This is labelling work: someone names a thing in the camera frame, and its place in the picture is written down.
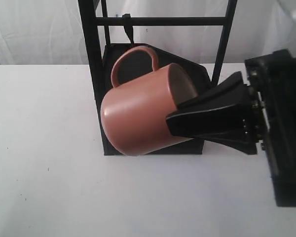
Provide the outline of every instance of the white backdrop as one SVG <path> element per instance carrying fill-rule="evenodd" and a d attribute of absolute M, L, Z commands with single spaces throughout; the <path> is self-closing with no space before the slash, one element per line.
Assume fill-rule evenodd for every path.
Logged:
<path fill-rule="evenodd" d="M 107 0 L 109 16 L 224 16 L 227 0 Z M 135 27 L 146 42 L 197 63 L 214 62 L 221 27 Z M 128 42 L 110 27 L 112 42 Z M 104 32 L 100 27 L 102 47 Z M 225 62 L 289 48 L 296 28 L 275 0 L 239 0 Z M 77 0 L 0 0 L 0 64 L 87 64 Z"/>

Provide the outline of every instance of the white surface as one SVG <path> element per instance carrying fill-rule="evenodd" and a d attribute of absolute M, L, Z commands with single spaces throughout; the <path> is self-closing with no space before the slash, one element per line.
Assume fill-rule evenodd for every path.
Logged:
<path fill-rule="evenodd" d="M 107 0 L 109 17 L 225 16 L 227 0 Z M 101 6 L 97 15 L 102 15 Z M 221 26 L 134 27 L 146 42 L 196 63 L 213 63 Z M 110 27 L 112 42 L 129 42 Z M 99 27 L 101 46 L 104 31 Z M 296 56 L 296 27 L 276 0 L 239 0 L 225 62 L 289 48 Z M 0 64 L 88 64 L 77 0 L 0 0 Z"/>
<path fill-rule="evenodd" d="M 263 152 L 103 156 L 87 65 L 0 66 L 0 237 L 47 236 L 296 237 L 296 208 Z"/>

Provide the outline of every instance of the pink mug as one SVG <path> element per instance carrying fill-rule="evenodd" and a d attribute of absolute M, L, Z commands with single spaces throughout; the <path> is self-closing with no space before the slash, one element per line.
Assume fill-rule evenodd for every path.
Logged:
<path fill-rule="evenodd" d="M 153 71 L 120 85 L 117 72 L 121 62 L 139 50 L 150 55 Z M 159 68 L 152 48 L 134 47 L 115 62 L 111 82 L 113 88 L 102 101 L 101 121 L 118 151 L 138 156 L 189 140 L 172 136 L 166 123 L 166 116 L 175 112 L 178 104 L 197 96 L 191 79 L 178 64 Z"/>

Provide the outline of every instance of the black stand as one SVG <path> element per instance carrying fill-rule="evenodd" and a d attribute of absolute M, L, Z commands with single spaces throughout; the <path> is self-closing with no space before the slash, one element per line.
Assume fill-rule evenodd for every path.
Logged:
<path fill-rule="evenodd" d="M 173 62 L 180 64 L 191 77 L 199 94 L 203 94 L 218 84 L 237 0 L 228 1 L 225 17 L 108 17 L 106 0 L 101 0 L 103 17 L 96 17 L 95 9 L 99 0 L 78 0 L 78 3 L 100 123 L 101 102 L 107 91 L 111 89 L 110 75 L 113 64 L 131 47 L 143 45 L 133 42 L 131 44 L 111 43 L 109 26 L 124 26 L 125 30 L 126 27 L 132 28 L 133 26 L 223 26 L 212 81 L 204 67 L 149 45 L 158 54 L 161 67 Z M 105 29 L 106 47 L 103 58 L 98 26 L 104 26 Z M 149 57 L 138 52 L 124 61 L 118 76 L 120 82 L 123 83 L 150 71 Z M 107 140 L 101 124 L 100 127 L 104 154 L 118 155 L 119 152 Z M 153 154 L 202 154 L 203 144 L 204 141 L 197 138 L 153 152 Z"/>

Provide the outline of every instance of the white table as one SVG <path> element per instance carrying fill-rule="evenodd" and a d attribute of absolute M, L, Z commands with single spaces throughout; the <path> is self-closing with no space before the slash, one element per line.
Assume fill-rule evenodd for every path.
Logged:
<path fill-rule="evenodd" d="M 296 237 L 296 208 L 261 151 L 103 156 L 87 65 L 0 66 L 0 237 L 76 236 Z"/>

